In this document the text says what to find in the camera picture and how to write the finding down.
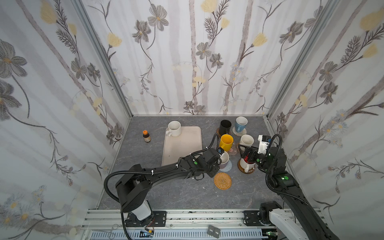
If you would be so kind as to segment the blue floral mug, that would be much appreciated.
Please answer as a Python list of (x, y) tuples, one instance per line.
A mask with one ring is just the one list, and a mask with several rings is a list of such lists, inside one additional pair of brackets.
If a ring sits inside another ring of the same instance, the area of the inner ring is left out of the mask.
[(236, 123), (235, 123), (236, 131), (237, 132), (242, 131), (244, 128), (246, 128), (247, 124), (248, 124), (248, 119), (247, 118), (245, 118), (245, 117), (237, 117), (236, 118)]

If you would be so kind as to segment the rattan wicker round coaster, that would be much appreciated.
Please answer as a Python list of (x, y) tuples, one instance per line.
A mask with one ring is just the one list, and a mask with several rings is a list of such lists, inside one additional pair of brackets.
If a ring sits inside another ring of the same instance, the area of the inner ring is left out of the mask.
[(226, 173), (218, 173), (214, 177), (214, 184), (220, 190), (228, 190), (232, 186), (232, 179)]

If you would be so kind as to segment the white mug red interior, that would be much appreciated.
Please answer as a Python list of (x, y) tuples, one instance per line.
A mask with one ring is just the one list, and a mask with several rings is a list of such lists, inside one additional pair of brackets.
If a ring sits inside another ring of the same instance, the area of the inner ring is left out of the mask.
[(240, 164), (241, 164), (241, 167), (243, 169), (245, 169), (245, 171), (247, 172), (253, 165), (255, 166), (256, 164), (255, 163), (248, 163), (245, 159), (241, 158), (239, 160)]

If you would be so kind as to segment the plain white mug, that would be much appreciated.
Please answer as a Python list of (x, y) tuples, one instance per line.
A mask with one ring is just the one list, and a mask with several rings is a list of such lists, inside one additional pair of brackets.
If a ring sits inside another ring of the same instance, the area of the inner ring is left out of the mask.
[(254, 144), (255, 140), (252, 136), (250, 135), (243, 135), (241, 136), (239, 145), (251, 147)]

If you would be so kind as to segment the multicolour woven round coaster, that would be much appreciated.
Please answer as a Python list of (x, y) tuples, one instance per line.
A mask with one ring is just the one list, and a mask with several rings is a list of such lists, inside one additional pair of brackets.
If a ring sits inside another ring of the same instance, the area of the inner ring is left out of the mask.
[(240, 132), (237, 132), (236, 131), (236, 127), (233, 127), (232, 128), (232, 132), (233, 132), (233, 134), (234, 135), (236, 135), (236, 136), (238, 136), (238, 137), (242, 137), (243, 135), (246, 135), (247, 134), (247, 130), (246, 130), (246, 128), (244, 128), (242, 131), (240, 131)]

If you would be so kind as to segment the beige plastic tray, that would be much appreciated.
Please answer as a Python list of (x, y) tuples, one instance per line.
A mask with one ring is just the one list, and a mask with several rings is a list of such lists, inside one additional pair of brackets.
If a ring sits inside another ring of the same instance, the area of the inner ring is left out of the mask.
[(162, 166), (175, 164), (180, 157), (185, 157), (203, 148), (202, 131), (200, 127), (181, 127), (181, 134), (177, 137), (171, 135), (167, 128), (164, 141)]

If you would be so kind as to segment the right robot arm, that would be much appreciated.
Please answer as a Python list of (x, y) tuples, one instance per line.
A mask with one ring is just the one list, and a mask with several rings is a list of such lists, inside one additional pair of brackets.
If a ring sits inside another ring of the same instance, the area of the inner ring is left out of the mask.
[(278, 194), (293, 211), (310, 240), (337, 240), (305, 198), (296, 179), (286, 171), (287, 156), (280, 147), (268, 146), (264, 153), (260, 148), (239, 145), (244, 160), (258, 165), (266, 174), (266, 185)]

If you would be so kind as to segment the glossy brown round coaster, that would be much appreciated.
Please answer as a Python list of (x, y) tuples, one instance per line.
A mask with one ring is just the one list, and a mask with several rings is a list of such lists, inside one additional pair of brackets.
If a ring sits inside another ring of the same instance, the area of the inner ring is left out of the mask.
[(245, 169), (243, 169), (243, 168), (241, 167), (240, 162), (238, 162), (238, 169), (239, 169), (240, 172), (243, 173), (243, 174), (252, 174), (252, 173), (255, 171), (255, 166), (253, 165), (253, 166), (246, 172)]

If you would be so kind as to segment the black cup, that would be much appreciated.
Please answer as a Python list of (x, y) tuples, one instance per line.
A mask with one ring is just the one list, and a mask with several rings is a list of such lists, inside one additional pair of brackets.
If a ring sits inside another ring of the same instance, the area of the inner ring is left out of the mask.
[(232, 123), (229, 120), (222, 120), (219, 126), (219, 135), (230, 134)]

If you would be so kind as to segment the white speckled mug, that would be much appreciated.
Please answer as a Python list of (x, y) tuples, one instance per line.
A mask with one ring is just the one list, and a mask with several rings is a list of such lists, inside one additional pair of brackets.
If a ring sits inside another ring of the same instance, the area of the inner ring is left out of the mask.
[(178, 121), (171, 121), (166, 129), (166, 135), (168, 137), (178, 137), (182, 133), (181, 123)]

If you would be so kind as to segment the dark brown round wooden coaster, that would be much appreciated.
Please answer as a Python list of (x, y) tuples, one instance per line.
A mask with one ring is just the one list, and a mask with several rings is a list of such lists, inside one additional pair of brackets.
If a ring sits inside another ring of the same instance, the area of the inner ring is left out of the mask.
[(218, 134), (219, 138), (222, 136), (219, 132), (219, 128), (217, 128), (216, 133)]

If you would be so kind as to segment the yellow cup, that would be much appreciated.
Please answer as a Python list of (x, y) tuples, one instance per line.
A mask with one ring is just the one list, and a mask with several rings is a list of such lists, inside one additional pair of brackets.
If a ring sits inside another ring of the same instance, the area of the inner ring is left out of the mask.
[(219, 147), (228, 152), (231, 149), (233, 142), (234, 138), (231, 135), (224, 134), (221, 136)]

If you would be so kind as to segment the grey-blue woven round coaster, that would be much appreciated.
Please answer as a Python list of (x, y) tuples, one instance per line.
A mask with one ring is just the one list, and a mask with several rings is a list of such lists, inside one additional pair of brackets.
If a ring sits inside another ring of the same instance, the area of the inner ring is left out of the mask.
[(220, 171), (227, 173), (232, 169), (232, 167), (233, 167), (232, 161), (228, 160), (228, 162), (225, 163), (224, 165), (220, 165)]

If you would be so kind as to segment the pink flower silicone coaster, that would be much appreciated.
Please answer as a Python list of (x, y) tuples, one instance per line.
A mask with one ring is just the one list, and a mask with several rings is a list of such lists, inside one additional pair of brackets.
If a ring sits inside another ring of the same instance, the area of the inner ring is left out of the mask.
[(234, 156), (234, 155), (236, 155), (237, 153), (238, 153), (237, 145), (236, 145), (235, 142), (233, 142), (231, 148), (228, 150), (228, 154), (229, 154), (230, 156)]

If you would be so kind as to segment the lavender white cup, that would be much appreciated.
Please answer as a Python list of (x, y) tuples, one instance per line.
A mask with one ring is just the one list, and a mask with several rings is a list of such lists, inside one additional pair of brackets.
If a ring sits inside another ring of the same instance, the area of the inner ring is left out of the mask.
[(229, 156), (229, 154), (226, 151), (224, 151), (221, 154), (220, 159), (221, 159), (221, 164), (220, 164), (219, 168), (220, 169), (224, 169), (228, 165), (230, 156)]

